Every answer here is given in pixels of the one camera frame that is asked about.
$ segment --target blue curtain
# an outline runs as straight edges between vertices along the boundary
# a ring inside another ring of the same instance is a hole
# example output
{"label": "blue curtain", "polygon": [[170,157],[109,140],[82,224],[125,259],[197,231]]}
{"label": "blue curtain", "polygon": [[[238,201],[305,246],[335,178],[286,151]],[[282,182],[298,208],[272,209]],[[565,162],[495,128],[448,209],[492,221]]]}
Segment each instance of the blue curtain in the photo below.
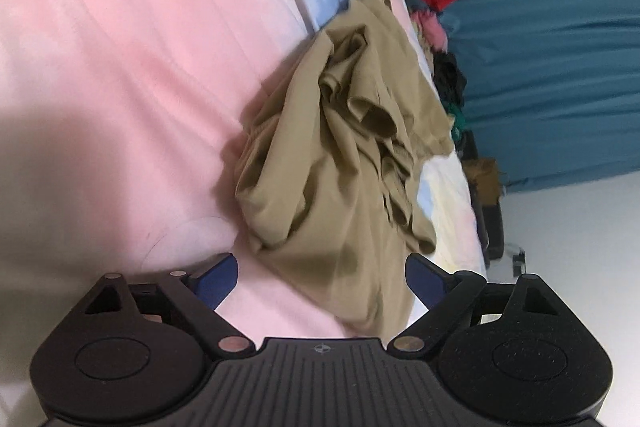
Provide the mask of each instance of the blue curtain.
{"label": "blue curtain", "polygon": [[640,169],[640,0],[460,0],[441,22],[509,190]]}

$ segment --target ribbed black surface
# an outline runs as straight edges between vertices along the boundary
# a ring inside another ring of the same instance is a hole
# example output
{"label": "ribbed black surface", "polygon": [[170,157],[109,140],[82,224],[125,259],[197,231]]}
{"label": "ribbed black surface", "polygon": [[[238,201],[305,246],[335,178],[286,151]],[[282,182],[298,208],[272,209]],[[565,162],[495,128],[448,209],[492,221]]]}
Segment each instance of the ribbed black surface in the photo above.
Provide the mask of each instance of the ribbed black surface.
{"label": "ribbed black surface", "polygon": [[[425,363],[395,359],[377,340],[271,339],[251,359],[221,363],[187,405],[145,426],[503,425],[456,402]],[[57,419],[47,423],[67,426]],[[589,419],[575,427],[597,426]]]}

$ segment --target logo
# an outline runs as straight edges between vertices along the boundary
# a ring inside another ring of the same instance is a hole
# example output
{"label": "logo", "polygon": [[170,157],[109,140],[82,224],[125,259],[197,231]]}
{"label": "logo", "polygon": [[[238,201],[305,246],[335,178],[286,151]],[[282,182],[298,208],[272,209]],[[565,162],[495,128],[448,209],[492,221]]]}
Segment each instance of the logo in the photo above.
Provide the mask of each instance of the logo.
{"label": "logo", "polygon": [[327,346],[326,344],[318,344],[316,347],[314,347],[314,351],[316,353],[320,353],[321,355],[325,355],[329,351],[331,351],[331,347]]}

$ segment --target khaki cloth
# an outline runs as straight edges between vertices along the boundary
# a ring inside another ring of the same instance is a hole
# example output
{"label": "khaki cloth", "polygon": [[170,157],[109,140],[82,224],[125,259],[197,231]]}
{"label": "khaki cloth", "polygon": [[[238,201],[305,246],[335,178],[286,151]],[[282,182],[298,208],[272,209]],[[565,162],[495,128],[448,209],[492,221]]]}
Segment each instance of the khaki cloth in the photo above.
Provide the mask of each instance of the khaki cloth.
{"label": "khaki cloth", "polygon": [[362,335],[388,341],[413,296],[409,251],[435,233],[420,171],[449,154],[449,123],[384,0],[350,0],[269,97],[236,169],[260,259]]}

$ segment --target pink cloth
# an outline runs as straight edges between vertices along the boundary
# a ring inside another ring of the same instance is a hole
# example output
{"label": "pink cloth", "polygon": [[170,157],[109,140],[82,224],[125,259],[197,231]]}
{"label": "pink cloth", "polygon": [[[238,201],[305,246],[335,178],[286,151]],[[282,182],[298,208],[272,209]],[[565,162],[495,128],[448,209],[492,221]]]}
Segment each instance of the pink cloth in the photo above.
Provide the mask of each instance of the pink cloth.
{"label": "pink cloth", "polygon": [[[338,1],[0,0],[0,427],[39,423],[30,358],[108,271],[233,251],[218,311],[258,345],[348,334],[248,253],[232,179],[244,125]],[[457,225],[442,244],[473,267]]]}
{"label": "pink cloth", "polygon": [[420,35],[436,51],[446,52],[449,41],[444,28],[440,25],[437,15],[429,10],[411,12],[411,20],[418,26]]}

